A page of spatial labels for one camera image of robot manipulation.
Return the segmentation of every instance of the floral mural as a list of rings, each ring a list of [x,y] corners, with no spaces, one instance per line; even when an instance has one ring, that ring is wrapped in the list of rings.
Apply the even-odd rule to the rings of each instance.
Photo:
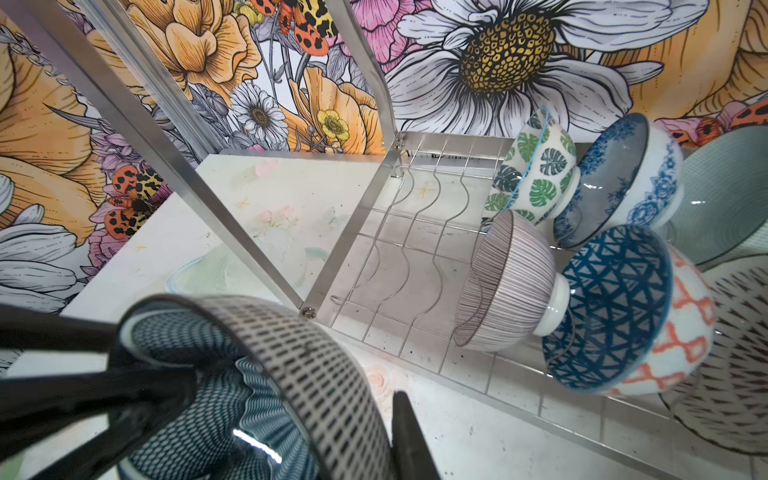
[[[189,145],[93,25],[70,1],[60,3],[197,165]],[[61,311],[170,195],[161,179],[147,199],[129,187],[116,188],[116,173],[124,169],[151,167],[0,14],[0,303]],[[149,207],[142,210],[143,204]],[[115,211],[133,222],[132,231],[120,235],[105,225]],[[17,355],[0,352],[0,376]]]
[[[58,1],[197,164],[78,0]],[[118,1],[224,144],[371,161],[385,152],[379,106],[323,0]],[[767,122],[768,0],[349,4],[403,130],[513,137],[546,105],[576,141],[593,141],[640,112],[683,146],[700,147]],[[152,185],[140,195],[116,183],[125,171]],[[0,302],[59,311],[169,194],[151,165],[0,18]],[[32,271],[39,274],[25,275]]]

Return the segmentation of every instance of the bolt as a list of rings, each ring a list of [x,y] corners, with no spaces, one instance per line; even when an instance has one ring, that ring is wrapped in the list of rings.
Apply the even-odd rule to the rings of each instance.
[[[315,318],[317,318],[317,311],[311,306],[308,306],[301,310],[301,316],[303,316],[307,320],[314,320]]]

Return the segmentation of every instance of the striped bowl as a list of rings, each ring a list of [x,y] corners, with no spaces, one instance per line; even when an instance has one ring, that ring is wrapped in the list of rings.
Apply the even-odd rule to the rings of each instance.
[[[532,333],[548,335],[563,320],[569,295],[544,235],[504,210],[472,259],[453,339],[458,346],[495,352]]]

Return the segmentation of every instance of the dish rack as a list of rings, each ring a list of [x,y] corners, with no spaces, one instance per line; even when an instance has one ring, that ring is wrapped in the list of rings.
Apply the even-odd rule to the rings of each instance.
[[[579,396],[580,400],[575,401],[593,404],[594,408],[589,409],[599,416],[596,431],[584,433],[569,426],[566,418],[545,415],[548,402],[565,393],[545,375],[543,355],[535,341],[528,340],[495,355],[451,344],[455,304],[483,235],[479,223],[485,195],[512,139],[397,131],[384,75],[345,0],[326,0],[327,7],[369,82],[389,149],[305,299],[251,240],[146,110],[137,105],[63,12],[47,8],[51,7],[49,3],[0,0],[0,7],[284,304],[294,305],[305,318],[329,327],[334,336],[351,337],[392,362],[563,439],[656,478],[685,478],[674,471],[674,462],[672,467],[656,465],[607,442],[610,412],[621,406],[663,422],[674,452],[676,424],[660,403]],[[123,43],[134,41],[136,45],[142,42],[135,32],[126,30],[132,24],[125,21],[122,10],[112,9],[109,13],[119,20],[101,24],[105,31],[112,30],[108,31],[110,38]],[[121,28],[124,35],[118,35]],[[146,51],[146,45],[133,49],[122,46],[123,51],[138,57]],[[156,64],[157,59],[149,63]],[[150,84],[167,83],[167,78],[145,78]],[[179,98],[178,92],[169,92],[173,94],[163,96],[162,107],[174,116],[171,120],[190,134],[209,137],[207,125],[182,105],[185,100]],[[578,156],[588,147],[577,144]],[[333,159],[325,154],[317,157]],[[557,249],[554,239],[550,240],[561,269],[572,252]],[[424,281],[425,276],[432,276],[437,288],[434,282]],[[514,405],[495,395],[494,373],[503,366],[520,369],[531,380],[534,386],[525,391],[530,402]],[[755,458],[750,458],[749,463],[755,478]]]

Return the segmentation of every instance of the daisy center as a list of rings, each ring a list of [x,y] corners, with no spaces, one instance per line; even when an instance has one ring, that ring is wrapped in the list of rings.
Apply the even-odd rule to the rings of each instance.
[[[267,115],[264,110],[258,107],[253,107],[250,109],[250,117],[258,125],[261,125],[264,128],[269,127],[270,124],[272,123],[272,121],[270,120],[270,116]]]
[[[462,59],[462,80],[475,93],[510,91],[539,71],[553,44],[548,18],[532,13],[505,18],[469,42]]]

